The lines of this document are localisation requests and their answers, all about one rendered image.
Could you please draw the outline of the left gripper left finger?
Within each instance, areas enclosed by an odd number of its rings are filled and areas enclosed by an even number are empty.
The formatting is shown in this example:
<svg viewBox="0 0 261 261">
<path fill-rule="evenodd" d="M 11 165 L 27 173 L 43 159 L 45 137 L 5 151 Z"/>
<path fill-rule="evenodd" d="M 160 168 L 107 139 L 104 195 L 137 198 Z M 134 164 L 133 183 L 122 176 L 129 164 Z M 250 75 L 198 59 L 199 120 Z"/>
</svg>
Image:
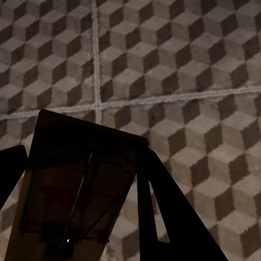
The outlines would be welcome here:
<svg viewBox="0 0 261 261">
<path fill-rule="evenodd" d="M 23 145 L 0 151 L 0 210 L 26 170 L 27 152 Z"/>
</svg>

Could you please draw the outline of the mousetrap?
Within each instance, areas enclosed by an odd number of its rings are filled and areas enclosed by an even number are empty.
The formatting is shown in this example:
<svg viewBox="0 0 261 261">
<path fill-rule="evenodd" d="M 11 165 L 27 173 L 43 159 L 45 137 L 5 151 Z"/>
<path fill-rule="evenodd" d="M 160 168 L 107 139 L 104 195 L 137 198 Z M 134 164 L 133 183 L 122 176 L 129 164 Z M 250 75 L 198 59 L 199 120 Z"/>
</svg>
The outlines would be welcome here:
<svg viewBox="0 0 261 261">
<path fill-rule="evenodd" d="M 146 137 L 41 109 L 4 261 L 100 261 Z"/>
</svg>

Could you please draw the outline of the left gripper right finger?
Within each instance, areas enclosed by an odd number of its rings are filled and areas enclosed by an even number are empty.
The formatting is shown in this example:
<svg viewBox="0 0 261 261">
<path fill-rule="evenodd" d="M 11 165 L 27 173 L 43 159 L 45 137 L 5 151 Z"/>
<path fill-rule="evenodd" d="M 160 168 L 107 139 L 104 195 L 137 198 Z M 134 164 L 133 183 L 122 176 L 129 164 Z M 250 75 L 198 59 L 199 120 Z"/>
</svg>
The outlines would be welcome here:
<svg viewBox="0 0 261 261">
<path fill-rule="evenodd" d="M 228 261 L 157 154 L 136 146 L 140 261 Z M 169 235 L 158 240 L 149 181 Z"/>
</svg>

